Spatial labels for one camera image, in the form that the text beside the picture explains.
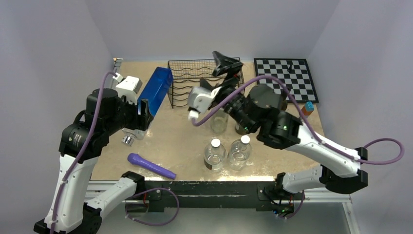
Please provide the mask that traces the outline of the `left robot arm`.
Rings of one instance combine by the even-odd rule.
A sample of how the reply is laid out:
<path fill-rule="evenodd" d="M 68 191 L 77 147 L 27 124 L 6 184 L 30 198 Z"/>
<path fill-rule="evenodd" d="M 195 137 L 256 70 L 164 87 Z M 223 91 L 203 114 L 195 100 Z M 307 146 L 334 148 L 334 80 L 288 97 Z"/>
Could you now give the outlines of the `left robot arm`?
<path fill-rule="evenodd" d="M 139 123 L 135 95 L 101 88 L 88 95 L 61 135 L 60 169 L 54 200 L 46 217 L 34 224 L 38 234 L 95 234 L 103 219 L 127 198 L 140 199 L 146 185 L 142 175 L 128 171 L 96 198 L 86 200 L 94 167 L 111 135 Z"/>

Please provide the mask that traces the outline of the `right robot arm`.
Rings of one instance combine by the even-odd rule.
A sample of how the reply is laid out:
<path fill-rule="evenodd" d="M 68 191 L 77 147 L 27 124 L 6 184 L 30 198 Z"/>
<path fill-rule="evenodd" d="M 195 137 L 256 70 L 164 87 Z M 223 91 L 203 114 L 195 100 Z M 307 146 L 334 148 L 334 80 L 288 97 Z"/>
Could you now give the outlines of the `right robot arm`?
<path fill-rule="evenodd" d="M 202 80 L 192 89 L 194 99 L 188 102 L 190 119 L 195 126 L 198 114 L 210 117 L 220 109 L 231 116 L 246 133 L 256 133 L 257 140 L 273 149 L 298 153 L 316 161 L 312 169 L 297 173 L 280 173 L 274 184 L 274 194 L 279 198 L 313 188 L 326 188 L 338 194 L 352 194 L 368 186 L 368 174 L 361 169 L 366 149 L 341 146 L 316 133 L 303 113 L 298 117 L 286 111 L 285 104 L 295 99 L 290 89 L 279 83 L 277 94 L 259 80 L 258 76 L 243 86 L 238 86 L 243 63 L 213 51 L 216 68 L 213 76 L 225 76 L 221 84 L 211 86 Z"/>

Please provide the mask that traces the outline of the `blue square glass bottle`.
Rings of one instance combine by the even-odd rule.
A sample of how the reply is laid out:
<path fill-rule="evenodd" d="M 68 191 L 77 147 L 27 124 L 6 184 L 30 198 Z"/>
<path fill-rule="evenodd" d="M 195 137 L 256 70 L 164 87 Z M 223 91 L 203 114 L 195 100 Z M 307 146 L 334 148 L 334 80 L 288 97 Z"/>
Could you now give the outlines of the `blue square glass bottle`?
<path fill-rule="evenodd" d="M 138 108 L 140 106 L 140 100 L 148 99 L 150 113 L 155 118 L 172 82 L 172 71 L 169 68 L 157 67 L 137 98 Z M 141 131 L 123 128 L 122 131 L 124 137 L 122 138 L 122 143 L 131 146 L 136 139 L 142 140 L 145 137 L 147 130 Z"/>

